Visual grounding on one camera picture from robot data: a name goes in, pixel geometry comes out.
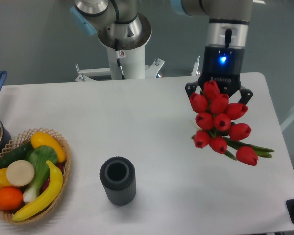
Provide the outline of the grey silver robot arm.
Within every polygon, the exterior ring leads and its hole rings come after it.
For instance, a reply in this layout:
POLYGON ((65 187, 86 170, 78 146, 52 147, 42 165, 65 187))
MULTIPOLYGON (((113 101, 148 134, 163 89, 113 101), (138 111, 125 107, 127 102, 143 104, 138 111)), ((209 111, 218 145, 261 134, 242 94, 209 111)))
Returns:
POLYGON ((145 45, 152 32, 181 29, 191 36, 197 26, 186 19, 208 16, 202 72, 186 92, 214 80, 222 93, 239 92, 240 102, 247 104, 253 93, 241 85, 240 74, 252 6, 250 0, 77 0, 70 13, 85 34, 97 35, 106 47, 113 79, 150 76, 145 45))

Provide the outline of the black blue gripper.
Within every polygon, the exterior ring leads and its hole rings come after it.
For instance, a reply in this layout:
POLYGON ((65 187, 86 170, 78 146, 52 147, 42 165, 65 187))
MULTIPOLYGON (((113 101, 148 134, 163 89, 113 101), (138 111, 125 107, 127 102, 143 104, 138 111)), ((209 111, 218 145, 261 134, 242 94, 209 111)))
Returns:
POLYGON ((201 76, 198 82, 185 85, 188 99, 199 87, 201 94, 204 84, 213 80, 221 93, 232 96, 239 90, 240 104, 247 105, 253 97, 253 92, 248 88, 240 88, 240 74, 244 58, 244 49, 206 46, 201 76))

